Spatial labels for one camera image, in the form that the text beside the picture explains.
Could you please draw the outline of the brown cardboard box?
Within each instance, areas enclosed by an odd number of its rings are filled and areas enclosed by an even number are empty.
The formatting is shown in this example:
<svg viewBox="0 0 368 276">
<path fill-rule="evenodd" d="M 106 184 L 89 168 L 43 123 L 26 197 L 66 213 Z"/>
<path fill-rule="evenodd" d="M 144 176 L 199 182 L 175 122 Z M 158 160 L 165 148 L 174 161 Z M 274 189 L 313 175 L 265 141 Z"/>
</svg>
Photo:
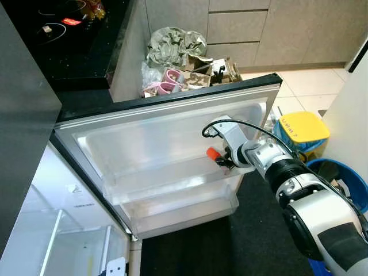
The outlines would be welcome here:
<svg viewBox="0 0 368 276">
<path fill-rule="evenodd" d="M 194 55 L 186 55 L 182 77 L 182 83 L 189 90 L 243 80 L 231 58 L 213 59 Z"/>
</svg>

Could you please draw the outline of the black induction hob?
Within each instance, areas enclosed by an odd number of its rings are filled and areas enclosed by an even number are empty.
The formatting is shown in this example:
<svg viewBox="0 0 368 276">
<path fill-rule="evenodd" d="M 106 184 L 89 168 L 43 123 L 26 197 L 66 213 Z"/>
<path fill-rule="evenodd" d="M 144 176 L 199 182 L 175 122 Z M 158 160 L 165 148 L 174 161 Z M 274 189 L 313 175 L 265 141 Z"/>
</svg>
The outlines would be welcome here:
<svg viewBox="0 0 368 276">
<path fill-rule="evenodd" d="M 103 20 L 84 19 L 81 0 L 0 0 L 33 53 L 88 53 Z"/>
</svg>

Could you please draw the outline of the blue plastic bucket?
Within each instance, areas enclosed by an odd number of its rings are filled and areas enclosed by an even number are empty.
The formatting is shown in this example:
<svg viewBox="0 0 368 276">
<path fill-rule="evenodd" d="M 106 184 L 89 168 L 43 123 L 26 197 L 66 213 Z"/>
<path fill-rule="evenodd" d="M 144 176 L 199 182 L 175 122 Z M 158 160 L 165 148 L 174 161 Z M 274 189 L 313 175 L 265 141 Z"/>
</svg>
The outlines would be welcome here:
<svg viewBox="0 0 368 276">
<path fill-rule="evenodd" d="M 368 210 L 368 189 L 363 178 L 352 168 L 334 159 L 317 158 L 310 160 L 306 166 L 318 176 L 328 181 L 357 205 L 361 213 Z"/>
</svg>

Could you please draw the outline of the crumpled grey-green bag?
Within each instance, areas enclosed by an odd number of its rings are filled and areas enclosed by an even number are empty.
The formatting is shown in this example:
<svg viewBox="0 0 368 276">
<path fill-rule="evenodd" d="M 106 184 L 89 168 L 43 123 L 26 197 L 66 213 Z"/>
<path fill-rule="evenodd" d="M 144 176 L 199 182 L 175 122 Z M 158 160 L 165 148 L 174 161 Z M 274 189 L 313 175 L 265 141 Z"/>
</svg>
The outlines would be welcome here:
<svg viewBox="0 0 368 276">
<path fill-rule="evenodd" d="M 187 55 L 202 57 L 206 48 L 206 39 L 199 32 L 163 27 L 151 34 L 147 63 L 152 67 L 181 67 L 186 63 Z"/>
</svg>

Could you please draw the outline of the grey kitchen cabinets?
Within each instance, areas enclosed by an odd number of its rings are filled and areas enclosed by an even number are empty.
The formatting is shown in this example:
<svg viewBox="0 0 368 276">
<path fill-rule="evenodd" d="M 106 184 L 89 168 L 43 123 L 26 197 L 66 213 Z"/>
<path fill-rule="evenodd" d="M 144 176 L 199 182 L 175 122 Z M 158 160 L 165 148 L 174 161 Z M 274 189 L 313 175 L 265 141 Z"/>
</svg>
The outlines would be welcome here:
<svg viewBox="0 0 368 276">
<path fill-rule="evenodd" d="M 139 98 L 140 67 L 163 27 L 199 32 L 207 57 L 255 72 L 350 63 L 367 26 L 368 0 L 133 0 L 107 97 Z"/>
</svg>

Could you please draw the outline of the grey fridge freezer door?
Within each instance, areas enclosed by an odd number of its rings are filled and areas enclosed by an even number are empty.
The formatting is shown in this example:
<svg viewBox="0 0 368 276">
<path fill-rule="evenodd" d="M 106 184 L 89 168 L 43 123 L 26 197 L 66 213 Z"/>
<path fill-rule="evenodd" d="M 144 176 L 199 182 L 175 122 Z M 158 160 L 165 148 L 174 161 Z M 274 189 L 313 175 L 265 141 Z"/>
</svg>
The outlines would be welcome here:
<svg viewBox="0 0 368 276">
<path fill-rule="evenodd" d="M 61 106 L 0 3 L 0 256 Z"/>
</svg>

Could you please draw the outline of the clear bottle orange cap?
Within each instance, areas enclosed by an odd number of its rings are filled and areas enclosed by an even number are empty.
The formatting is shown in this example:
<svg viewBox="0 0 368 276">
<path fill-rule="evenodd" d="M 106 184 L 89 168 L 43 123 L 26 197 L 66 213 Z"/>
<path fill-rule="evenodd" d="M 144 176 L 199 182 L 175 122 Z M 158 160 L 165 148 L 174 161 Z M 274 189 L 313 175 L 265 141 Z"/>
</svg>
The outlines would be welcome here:
<svg viewBox="0 0 368 276">
<path fill-rule="evenodd" d="M 218 150 L 215 149 L 214 147 L 209 147 L 206 151 L 206 155 L 213 160 L 213 162 L 217 164 L 217 158 L 219 156 Z M 236 156 L 232 155 L 232 160 L 234 161 L 234 163 L 236 164 Z M 221 166 L 218 165 L 218 167 L 221 169 L 221 171 L 223 171 L 224 174 L 229 175 L 229 174 L 246 174 L 246 173 L 250 173 L 250 171 L 253 171 L 255 168 L 247 163 L 242 163 L 241 165 L 237 165 L 236 164 L 236 168 L 234 169 L 226 169 L 223 168 Z"/>
</svg>

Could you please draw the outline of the black floor mat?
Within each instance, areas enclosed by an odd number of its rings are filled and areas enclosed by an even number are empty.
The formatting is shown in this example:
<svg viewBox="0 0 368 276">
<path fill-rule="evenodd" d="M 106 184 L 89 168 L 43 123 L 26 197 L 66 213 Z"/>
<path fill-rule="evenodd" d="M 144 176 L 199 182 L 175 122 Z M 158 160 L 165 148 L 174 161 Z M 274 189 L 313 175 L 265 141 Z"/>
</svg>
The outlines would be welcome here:
<svg viewBox="0 0 368 276">
<path fill-rule="evenodd" d="M 140 276 L 315 276 L 257 172 L 243 176 L 230 216 L 144 239 Z"/>
</svg>

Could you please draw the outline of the clear fridge door bin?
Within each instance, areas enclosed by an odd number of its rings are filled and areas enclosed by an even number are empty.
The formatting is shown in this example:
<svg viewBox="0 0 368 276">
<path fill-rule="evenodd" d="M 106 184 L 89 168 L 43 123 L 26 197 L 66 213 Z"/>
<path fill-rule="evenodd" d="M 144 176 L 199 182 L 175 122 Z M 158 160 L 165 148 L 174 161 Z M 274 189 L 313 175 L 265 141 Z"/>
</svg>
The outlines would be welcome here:
<svg viewBox="0 0 368 276">
<path fill-rule="evenodd" d="M 110 203 L 118 205 L 223 181 L 254 170 L 252 166 L 223 168 L 208 156 L 202 156 L 113 174 L 103 178 L 102 186 Z"/>
<path fill-rule="evenodd" d="M 232 214 L 239 202 L 227 185 L 193 187 L 123 204 L 140 239 L 181 231 Z"/>
</svg>

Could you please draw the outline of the black kitchen countertop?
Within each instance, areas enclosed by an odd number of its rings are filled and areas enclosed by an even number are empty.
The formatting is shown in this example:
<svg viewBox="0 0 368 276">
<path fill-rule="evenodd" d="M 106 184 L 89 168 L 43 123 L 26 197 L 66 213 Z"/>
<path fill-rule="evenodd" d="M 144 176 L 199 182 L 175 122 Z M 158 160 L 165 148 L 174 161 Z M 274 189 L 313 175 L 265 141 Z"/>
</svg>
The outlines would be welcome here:
<svg viewBox="0 0 368 276">
<path fill-rule="evenodd" d="M 88 53 L 41 55 L 33 53 L 25 43 L 53 89 L 87 90 L 110 87 L 121 36 L 136 0 L 102 1 L 107 9 L 107 16 Z"/>
</svg>

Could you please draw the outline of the yellow bin blue liner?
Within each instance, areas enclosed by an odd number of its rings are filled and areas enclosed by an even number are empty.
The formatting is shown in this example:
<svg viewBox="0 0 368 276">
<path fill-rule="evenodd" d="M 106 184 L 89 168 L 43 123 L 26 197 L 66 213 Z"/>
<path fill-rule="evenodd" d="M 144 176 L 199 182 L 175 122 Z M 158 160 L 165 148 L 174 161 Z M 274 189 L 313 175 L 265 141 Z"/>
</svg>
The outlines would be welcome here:
<svg viewBox="0 0 368 276">
<path fill-rule="evenodd" d="M 321 118 L 307 111 L 284 114 L 274 124 L 273 131 L 302 161 L 308 160 L 308 155 L 324 144 L 330 135 Z"/>
</svg>

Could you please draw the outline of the fridge door white inner lining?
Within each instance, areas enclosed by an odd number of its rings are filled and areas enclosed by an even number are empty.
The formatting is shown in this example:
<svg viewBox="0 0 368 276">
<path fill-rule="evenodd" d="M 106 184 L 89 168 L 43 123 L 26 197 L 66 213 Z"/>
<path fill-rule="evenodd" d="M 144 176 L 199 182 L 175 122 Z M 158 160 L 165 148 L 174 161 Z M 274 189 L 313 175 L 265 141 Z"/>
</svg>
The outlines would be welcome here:
<svg viewBox="0 0 368 276">
<path fill-rule="evenodd" d="M 207 89 L 63 112 L 53 129 L 52 144 L 110 208 L 124 231 L 137 237 L 132 234 L 131 220 L 123 204 L 113 205 L 108 200 L 103 178 L 204 157 L 209 147 L 222 152 L 223 140 L 202 136 L 202 129 L 223 115 L 263 126 L 282 82 L 278 75 L 268 74 Z M 243 176 L 202 186 L 227 185 L 237 193 Z"/>
</svg>

